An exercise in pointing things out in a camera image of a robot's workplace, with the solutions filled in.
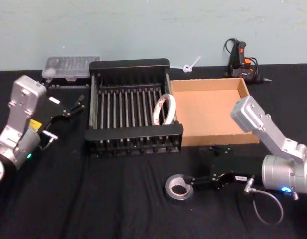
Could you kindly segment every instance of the black table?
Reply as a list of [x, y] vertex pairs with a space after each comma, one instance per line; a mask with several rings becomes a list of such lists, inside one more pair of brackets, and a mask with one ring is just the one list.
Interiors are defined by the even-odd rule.
[[[171, 79], [220, 78], [224, 67], [197, 67], [191, 73], [172, 70]], [[260, 72], [272, 83], [249, 86], [252, 96], [289, 138], [307, 146], [307, 64], [265, 65]], [[8, 116], [13, 81], [41, 71], [0, 72], [0, 132]], [[87, 87], [50, 88], [48, 94], [70, 106]], [[181, 153], [90, 159], [84, 147], [88, 110], [50, 130], [59, 139], [41, 157], [29, 160], [0, 204], [0, 238], [307, 238], [307, 195], [298, 201], [276, 195], [285, 217], [266, 226], [255, 215], [243, 185], [194, 194], [174, 205], [163, 192], [176, 173], [202, 176], [208, 158], [204, 148]], [[235, 146], [236, 155], [265, 156], [262, 144]], [[277, 206], [257, 197], [260, 214], [279, 217]]]

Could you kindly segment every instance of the label sticker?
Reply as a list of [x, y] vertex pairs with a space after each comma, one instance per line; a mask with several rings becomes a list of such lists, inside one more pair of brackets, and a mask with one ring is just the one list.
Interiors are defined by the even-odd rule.
[[39, 130], [39, 128], [41, 126], [42, 126], [42, 124], [40, 122], [37, 122], [37, 121], [35, 121], [33, 119], [31, 119], [30, 122], [29, 122], [29, 127], [31, 127], [36, 132]]
[[60, 101], [58, 100], [58, 99], [56, 99], [56, 98], [54, 98], [54, 97], [49, 97], [49, 100], [50, 101], [53, 101], [54, 103], [56, 103], [56, 104], [59, 104], [60, 103]]
[[235, 180], [237, 181], [248, 181], [247, 177], [243, 177], [243, 176], [234, 176]]

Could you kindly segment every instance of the roll of tape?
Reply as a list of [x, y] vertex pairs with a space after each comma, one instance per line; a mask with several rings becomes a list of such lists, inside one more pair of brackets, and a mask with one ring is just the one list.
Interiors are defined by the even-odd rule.
[[157, 102], [157, 104], [154, 108], [154, 111], [153, 111], [153, 123], [154, 123], [154, 125], [160, 125], [160, 119], [159, 119], [160, 111], [163, 107], [164, 102], [167, 101], [167, 100], [169, 101], [169, 110], [168, 110], [167, 117], [165, 118], [163, 124], [171, 124], [172, 123], [172, 120], [173, 120], [174, 115], [175, 115], [175, 106], [176, 106], [175, 98], [174, 98], [173, 95], [164, 94], [158, 100], [158, 102]]
[[175, 174], [168, 178], [165, 183], [165, 191], [167, 197], [173, 202], [183, 203], [188, 201], [192, 196], [193, 187], [185, 183], [183, 174]]

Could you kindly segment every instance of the clear plastic container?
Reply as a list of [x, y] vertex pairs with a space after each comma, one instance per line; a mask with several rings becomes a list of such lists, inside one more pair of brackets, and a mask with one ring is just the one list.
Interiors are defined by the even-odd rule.
[[100, 57], [49, 57], [42, 76], [45, 79], [65, 78], [67, 81], [76, 81], [77, 78], [88, 78], [90, 77], [89, 63], [93, 61], [100, 61]]

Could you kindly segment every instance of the brown cardboard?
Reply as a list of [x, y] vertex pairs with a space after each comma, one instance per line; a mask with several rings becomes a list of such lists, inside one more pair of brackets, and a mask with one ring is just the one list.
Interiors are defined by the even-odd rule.
[[249, 95], [243, 79], [173, 80], [171, 88], [184, 128], [182, 146], [259, 142], [230, 117], [236, 102]]

